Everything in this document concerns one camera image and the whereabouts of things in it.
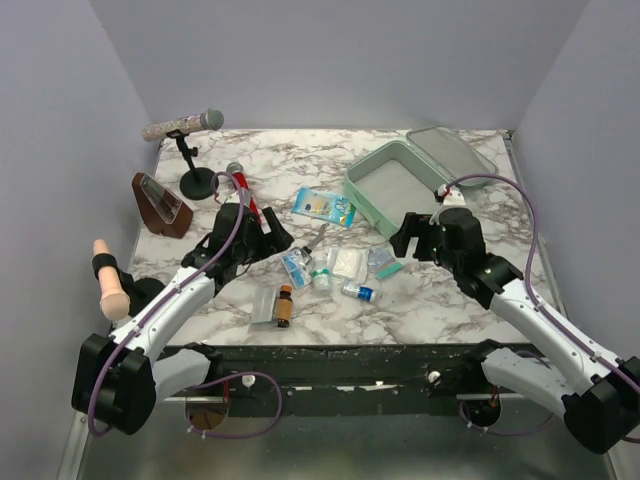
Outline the amber orange-cap bottle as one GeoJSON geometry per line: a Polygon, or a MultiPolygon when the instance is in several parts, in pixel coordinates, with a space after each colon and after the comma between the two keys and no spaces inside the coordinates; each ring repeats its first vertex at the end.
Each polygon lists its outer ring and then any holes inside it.
{"type": "Polygon", "coordinates": [[[288,284],[283,284],[276,302],[276,321],[279,328],[288,328],[290,326],[292,308],[292,287],[288,284]]]}

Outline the white green-cap medicine bottle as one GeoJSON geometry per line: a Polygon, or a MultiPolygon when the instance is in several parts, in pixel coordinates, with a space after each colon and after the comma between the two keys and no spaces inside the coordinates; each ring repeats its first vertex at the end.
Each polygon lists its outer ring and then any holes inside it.
{"type": "Polygon", "coordinates": [[[327,292],[331,289],[331,273],[326,254],[315,256],[312,261],[312,283],[316,290],[327,292]]]}

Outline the mint green medicine case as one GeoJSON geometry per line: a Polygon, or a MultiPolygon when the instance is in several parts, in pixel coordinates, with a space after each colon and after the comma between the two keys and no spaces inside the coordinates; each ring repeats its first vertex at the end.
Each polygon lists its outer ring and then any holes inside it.
{"type": "Polygon", "coordinates": [[[411,130],[352,164],[344,195],[388,239],[406,213],[430,214],[438,208],[434,191],[441,185],[474,174],[461,186],[475,188],[487,182],[485,174],[497,172],[497,165],[457,132],[432,126],[411,130]]]}

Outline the blue cotton swab packet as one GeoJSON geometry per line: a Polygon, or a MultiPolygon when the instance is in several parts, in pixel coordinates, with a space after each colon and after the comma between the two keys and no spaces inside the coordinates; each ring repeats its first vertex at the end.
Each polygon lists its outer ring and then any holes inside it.
{"type": "Polygon", "coordinates": [[[356,209],[344,196],[303,187],[296,196],[292,212],[350,228],[356,209]]]}

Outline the white gauze pad packet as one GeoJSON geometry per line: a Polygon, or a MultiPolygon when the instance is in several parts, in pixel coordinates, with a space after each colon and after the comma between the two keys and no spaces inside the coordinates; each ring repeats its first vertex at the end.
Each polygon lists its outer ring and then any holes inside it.
{"type": "Polygon", "coordinates": [[[367,251],[353,248],[330,248],[328,265],[333,276],[353,281],[363,281],[368,272],[367,251]]]}

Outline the blue white small bottle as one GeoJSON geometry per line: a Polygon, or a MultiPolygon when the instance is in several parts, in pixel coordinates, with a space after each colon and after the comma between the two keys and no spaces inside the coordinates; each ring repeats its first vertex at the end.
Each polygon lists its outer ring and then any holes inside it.
{"type": "Polygon", "coordinates": [[[341,287],[341,292],[346,296],[367,303],[373,303],[377,299],[377,293],[374,289],[352,281],[345,281],[341,287]]]}

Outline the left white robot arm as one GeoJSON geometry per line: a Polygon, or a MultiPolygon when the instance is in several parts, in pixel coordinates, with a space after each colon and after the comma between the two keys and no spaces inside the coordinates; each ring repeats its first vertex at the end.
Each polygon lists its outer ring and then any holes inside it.
{"type": "Polygon", "coordinates": [[[180,391],[214,393],[222,380],[215,354],[201,344],[163,356],[168,342],[202,306],[234,280],[242,265],[286,251],[293,243],[276,214],[223,205],[213,229],[183,258],[173,279],[124,326],[90,335],[80,348],[72,407],[91,424],[132,435],[154,407],[180,391]]]}

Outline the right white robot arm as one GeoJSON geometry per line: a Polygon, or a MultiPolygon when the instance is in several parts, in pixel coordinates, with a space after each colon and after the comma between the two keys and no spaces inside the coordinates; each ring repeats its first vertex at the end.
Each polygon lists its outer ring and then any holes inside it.
{"type": "Polygon", "coordinates": [[[449,271],[463,294],[514,326],[551,363],[545,367],[494,345],[461,365],[467,389],[480,392],[494,384],[521,394],[560,417],[596,454],[638,427],[638,358],[622,359],[544,303],[517,267],[487,251],[480,222],[469,209],[407,213],[390,238],[397,257],[405,257],[412,239],[414,259],[449,271]]]}

